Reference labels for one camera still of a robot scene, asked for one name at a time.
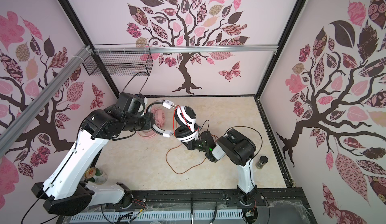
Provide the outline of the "white black headphones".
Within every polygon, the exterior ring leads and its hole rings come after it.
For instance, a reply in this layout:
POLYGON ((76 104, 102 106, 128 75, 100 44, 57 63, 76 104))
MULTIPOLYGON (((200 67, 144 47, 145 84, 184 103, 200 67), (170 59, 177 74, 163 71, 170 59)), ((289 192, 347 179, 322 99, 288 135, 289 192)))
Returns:
POLYGON ((198 140, 200 127, 196 123, 197 115, 191 107, 186 105, 176 105, 169 100, 156 100, 148 105, 148 107, 146 108, 146 113, 151 113, 151 109, 155 105, 162 105, 164 108, 167 108, 169 110, 173 108, 173 120, 179 125, 179 127, 174 128, 173 131, 169 131, 158 127, 154 123, 151 126, 151 129, 156 134, 161 135, 163 137, 174 136, 182 143, 188 143, 193 140, 198 140))

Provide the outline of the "pink headphones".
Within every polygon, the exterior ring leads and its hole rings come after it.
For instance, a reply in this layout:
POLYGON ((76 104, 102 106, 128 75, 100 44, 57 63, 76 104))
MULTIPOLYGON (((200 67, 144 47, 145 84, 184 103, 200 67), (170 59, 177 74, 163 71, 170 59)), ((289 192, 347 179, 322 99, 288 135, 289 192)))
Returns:
MULTIPOLYGON (((162 128, 165 125, 165 113, 160 108, 152 109, 151 112, 155 118, 155 124, 157 127, 162 128)), ((157 136, 157 133, 153 130, 144 130, 138 132, 138 135, 143 139, 151 139, 157 136)))

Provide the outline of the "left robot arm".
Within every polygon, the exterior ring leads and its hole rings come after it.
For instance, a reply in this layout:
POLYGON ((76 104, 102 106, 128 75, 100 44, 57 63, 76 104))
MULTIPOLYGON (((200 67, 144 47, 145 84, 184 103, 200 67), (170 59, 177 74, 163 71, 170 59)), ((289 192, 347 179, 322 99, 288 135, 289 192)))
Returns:
POLYGON ((120 93, 115 104, 92 111, 82 121, 76 141, 57 169, 32 187, 49 214, 75 216, 94 205, 111 203, 127 209, 132 204, 132 191, 125 184, 92 187, 84 182, 84 175, 103 147, 121 132, 151 129, 155 121, 151 112, 145 112, 146 103, 142 94, 120 93))

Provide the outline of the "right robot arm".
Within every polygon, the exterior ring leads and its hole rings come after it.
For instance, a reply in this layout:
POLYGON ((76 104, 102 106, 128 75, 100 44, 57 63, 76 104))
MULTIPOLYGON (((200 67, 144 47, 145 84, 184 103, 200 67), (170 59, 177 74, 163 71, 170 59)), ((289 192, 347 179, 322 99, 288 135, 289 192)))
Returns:
POLYGON ((228 157, 237 166, 239 202, 243 205, 254 203, 257 187, 253 179, 252 164, 256 145, 251 139, 232 127, 217 140, 213 139, 209 131, 205 131, 200 137, 190 138, 183 144, 188 150, 203 152, 206 159, 214 163, 228 157))

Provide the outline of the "green drink can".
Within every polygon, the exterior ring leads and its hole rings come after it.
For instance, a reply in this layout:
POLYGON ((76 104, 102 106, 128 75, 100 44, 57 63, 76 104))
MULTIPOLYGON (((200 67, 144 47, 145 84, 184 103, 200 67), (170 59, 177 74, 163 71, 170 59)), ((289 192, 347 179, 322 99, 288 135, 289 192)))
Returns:
POLYGON ((87 181, 96 185, 102 185, 106 183, 108 177, 107 174, 99 168, 92 167, 86 170, 84 177, 87 181))

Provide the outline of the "aluminium rail back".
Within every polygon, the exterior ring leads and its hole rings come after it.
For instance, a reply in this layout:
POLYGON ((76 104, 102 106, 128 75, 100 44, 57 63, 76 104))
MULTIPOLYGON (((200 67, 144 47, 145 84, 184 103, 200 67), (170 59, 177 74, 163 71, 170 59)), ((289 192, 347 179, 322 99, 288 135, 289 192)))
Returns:
POLYGON ((118 45, 94 46, 96 54, 112 53, 149 53, 149 54, 172 54, 172 53, 214 53, 214 52, 276 52, 278 45, 221 45, 221 46, 176 46, 176 47, 118 47, 118 45))

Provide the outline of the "aluminium rail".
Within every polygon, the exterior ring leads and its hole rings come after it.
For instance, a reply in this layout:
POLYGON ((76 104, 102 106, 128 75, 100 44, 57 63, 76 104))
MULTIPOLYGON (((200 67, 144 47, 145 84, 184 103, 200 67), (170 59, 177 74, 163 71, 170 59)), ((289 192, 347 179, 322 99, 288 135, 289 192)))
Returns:
POLYGON ((13 145, 17 138, 39 114, 40 110, 51 100, 56 91, 66 79, 77 69, 83 61, 91 55, 91 47, 83 46, 61 70, 58 75, 46 86, 41 93, 22 111, 21 115, 1 135, 1 156, 13 145))
POLYGON ((94 46, 96 54, 112 53, 149 53, 149 54, 172 54, 172 53, 214 53, 214 52, 276 52, 278 45, 221 45, 221 46, 176 46, 176 47, 118 47, 118 45, 94 46))

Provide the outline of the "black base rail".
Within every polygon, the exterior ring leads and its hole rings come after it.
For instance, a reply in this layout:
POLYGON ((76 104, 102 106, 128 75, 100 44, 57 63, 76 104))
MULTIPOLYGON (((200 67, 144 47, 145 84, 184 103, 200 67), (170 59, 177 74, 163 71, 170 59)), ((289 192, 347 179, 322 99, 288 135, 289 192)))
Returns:
MULTIPOLYGON (((148 190, 134 191, 133 203, 127 209, 116 204, 89 207, 81 213, 241 210, 243 224, 315 224, 317 221, 301 188, 259 189, 254 203, 239 202, 236 189, 148 190)), ((66 216, 56 221, 64 224, 66 216)))

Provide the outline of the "aluminium rail left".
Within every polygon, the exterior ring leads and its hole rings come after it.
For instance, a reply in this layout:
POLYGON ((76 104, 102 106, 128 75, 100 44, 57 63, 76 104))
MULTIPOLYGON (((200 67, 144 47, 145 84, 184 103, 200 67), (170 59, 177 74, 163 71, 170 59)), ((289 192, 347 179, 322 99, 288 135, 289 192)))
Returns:
POLYGON ((22 111, 21 115, 1 135, 1 156, 13 145, 17 138, 39 114, 40 110, 51 100, 56 91, 66 79, 77 69, 83 61, 91 55, 91 47, 83 46, 61 70, 58 75, 46 86, 41 93, 22 111))

